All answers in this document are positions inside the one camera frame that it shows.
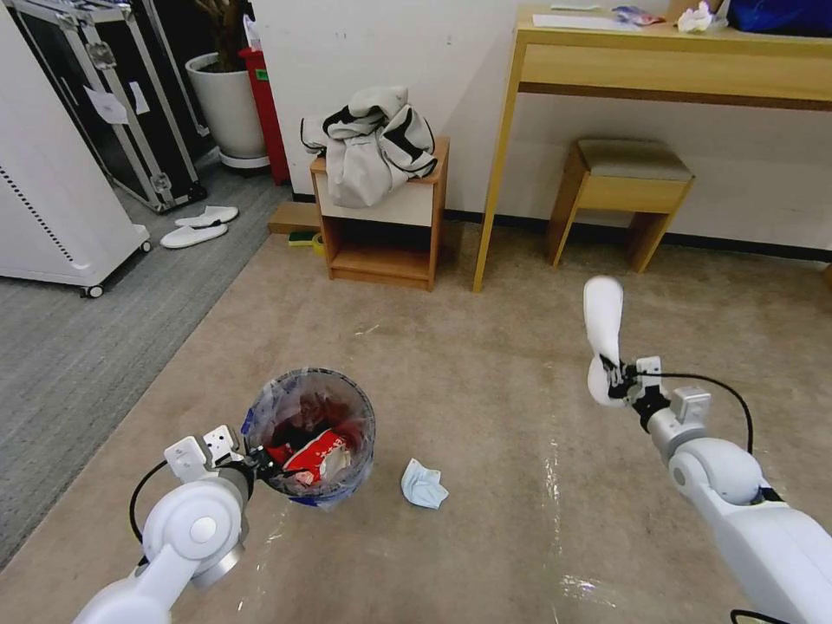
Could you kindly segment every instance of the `plastic sheet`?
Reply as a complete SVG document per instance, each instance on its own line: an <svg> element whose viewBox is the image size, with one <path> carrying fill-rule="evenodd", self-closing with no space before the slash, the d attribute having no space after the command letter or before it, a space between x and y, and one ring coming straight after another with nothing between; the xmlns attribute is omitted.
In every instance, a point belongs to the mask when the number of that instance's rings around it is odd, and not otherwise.
<svg viewBox="0 0 832 624"><path fill-rule="evenodd" d="M247 449L289 445L293 452L327 430L346 440L349 465L312 485L291 474L266 481L297 503L325 509L349 497L373 467L375 415L353 381L326 368L286 373L263 387L240 429Z"/></svg>

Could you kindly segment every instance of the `white appliance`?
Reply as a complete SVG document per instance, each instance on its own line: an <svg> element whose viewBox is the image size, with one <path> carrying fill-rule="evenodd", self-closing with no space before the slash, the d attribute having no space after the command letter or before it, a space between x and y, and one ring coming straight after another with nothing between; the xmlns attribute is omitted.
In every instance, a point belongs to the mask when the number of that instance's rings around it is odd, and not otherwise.
<svg viewBox="0 0 832 624"><path fill-rule="evenodd" d="M0 276L81 286L86 296L137 249L131 223L0 3Z"/></svg>

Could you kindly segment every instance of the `baseboard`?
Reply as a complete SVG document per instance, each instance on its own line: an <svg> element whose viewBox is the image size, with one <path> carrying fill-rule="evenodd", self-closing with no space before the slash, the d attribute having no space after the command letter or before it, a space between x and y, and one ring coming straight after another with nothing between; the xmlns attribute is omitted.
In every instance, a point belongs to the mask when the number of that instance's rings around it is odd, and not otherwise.
<svg viewBox="0 0 832 624"><path fill-rule="evenodd" d="M483 215L481 212L468 211L445 211L445 218L450 221L465 221L468 223L481 223ZM549 221L546 219L529 217L511 217L509 215L495 215L494 225L516 227L521 230L545 232ZM613 227L611 225L595 224L572 224L569 231L569 240L595 241L599 243L619 243L627 235L626 228ZM796 247L793 245L781 245L774 243L754 243L752 241L739 241L731 238L701 237L692 234L667 233L661 239L662 244L675 244L682 247L696 247L718 251L738 251L740 253L753 253L761 256L773 256L791 258L794 260L813 260L815 262L832 263L832 250L815 249L814 247Z"/></svg>
<svg viewBox="0 0 832 624"><path fill-rule="evenodd" d="M292 201L301 202L302 204L314 204L315 195L309 193L296 193L292 191Z"/></svg>

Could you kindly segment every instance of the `floor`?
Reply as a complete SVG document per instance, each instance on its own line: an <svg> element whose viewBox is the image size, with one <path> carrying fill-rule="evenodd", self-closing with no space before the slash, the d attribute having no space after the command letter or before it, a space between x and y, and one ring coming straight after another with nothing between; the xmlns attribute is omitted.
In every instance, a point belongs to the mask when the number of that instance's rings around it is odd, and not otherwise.
<svg viewBox="0 0 832 624"><path fill-rule="evenodd" d="M210 202L241 210L225 236L138 252L97 300L0 278L0 568L246 265L289 195L268 175L244 179L210 159L200 176ZM120 198L155 244L205 205L160 216Z"/></svg>
<svg viewBox="0 0 832 624"><path fill-rule="evenodd" d="M497 228L473 295L477 240L450 224L424 293L330 282L311 250L270 237L0 575L3 621L67 621L128 574L127 502L162 450L238 427L265 381L321 365L374 403L373 475L329 513L258 485L246 556L207 594L187 589L174 621L727 622L744 599L703 524L635 415L588 396L582 285L596 273L626 291L622 354L731 383L770 481L832 529L821 267L663 247L636 276L617 248L572 244L552 271L541 237ZM718 389L711 424L744 440ZM410 457L442 471L440 510L402 497ZM140 516L173 486L151 480Z"/></svg>

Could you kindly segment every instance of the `wooden stool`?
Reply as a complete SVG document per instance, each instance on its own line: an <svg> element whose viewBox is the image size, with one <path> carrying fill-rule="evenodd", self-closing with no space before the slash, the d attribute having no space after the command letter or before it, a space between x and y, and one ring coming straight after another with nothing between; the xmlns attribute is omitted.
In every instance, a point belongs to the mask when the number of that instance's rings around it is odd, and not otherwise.
<svg viewBox="0 0 832 624"><path fill-rule="evenodd" d="M693 174L666 146L579 140L569 150L549 219L549 261L557 266L578 210L634 212L628 254L641 273L685 201Z"/></svg>

